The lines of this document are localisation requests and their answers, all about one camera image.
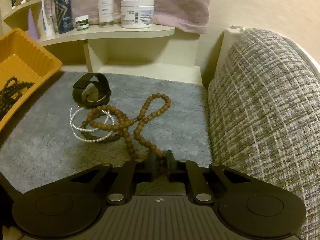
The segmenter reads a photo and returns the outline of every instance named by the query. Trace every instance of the yellow tray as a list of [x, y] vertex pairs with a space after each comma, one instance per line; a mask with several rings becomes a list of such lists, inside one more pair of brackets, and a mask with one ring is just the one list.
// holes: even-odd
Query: yellow tray
[[16, 28], [0, 38], [0, 90], [15, 76], [19, 82], [34, 82], [0, 120], [0, 131], [17, 109], [62, 66], [62, 62]]

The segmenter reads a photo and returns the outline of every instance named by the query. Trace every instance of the blue-gray mat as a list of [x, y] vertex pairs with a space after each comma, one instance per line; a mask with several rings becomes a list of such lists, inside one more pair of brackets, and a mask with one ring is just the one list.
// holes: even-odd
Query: blue-gray mat
[[[0, 171], [19, 191], [26, 192], [101, 163], [122, 165], [129, 160], [124, 139], [107, 144], [77, 140], [69, 126], [72, 85], [83, 73], [57, 73], [34, 93], [0, 132]], [[153, 93], [164, 93], [171, 108], [148, 123], [142, 135], [177, 159], [211, 162], [207, 91], [204, 87], [138, 76], [106, 74], [112, 90], [110, 104], [134, 118]], [[162, 106], [152, 102], [147, 113]], [[81, 124], [87, 111], [79, 113]], [[133, 140], [140, 158], [147, 149]]]

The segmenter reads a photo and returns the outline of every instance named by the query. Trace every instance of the silver screw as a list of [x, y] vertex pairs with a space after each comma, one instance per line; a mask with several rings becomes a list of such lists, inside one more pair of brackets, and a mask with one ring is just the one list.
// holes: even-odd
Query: silver screw
[[211, 195], [206, 194], [206, 193], [200, 193], [196, 196], [197, 200], [199, 201], [209, 201], [211, 200]]
[[113, 193], [108, 196], [111, 201], [121, 201], [124, 199], [124, 196], [119, 193]]

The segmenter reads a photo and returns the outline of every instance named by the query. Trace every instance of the blue bottle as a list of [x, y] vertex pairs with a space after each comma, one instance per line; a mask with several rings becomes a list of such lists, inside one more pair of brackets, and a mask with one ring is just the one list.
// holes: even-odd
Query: blue bottle
[[71, 0], [54, 0], [59, 33], [66, 33], [73, 29]]

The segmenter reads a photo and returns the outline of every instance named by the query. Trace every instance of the black watch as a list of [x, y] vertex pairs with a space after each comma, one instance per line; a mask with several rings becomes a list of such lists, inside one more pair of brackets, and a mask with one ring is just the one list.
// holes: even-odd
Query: black watch
[[[96, 77], [98, 81], [91, 81], [90, 79]], [[98, 90], [98, 100], [88, 101], [87, 97], [83, 98], [82, 93], [88, 87], [89, 84], [93, 84]], [[111, 90], [109, 83], [105, 75], [101, 73], [87, 73], [83, 75], [74, 85], [72, 97], [73, 100], [86, 108], [94, 108], [97, 106], [107, 105], [110, 101]]]

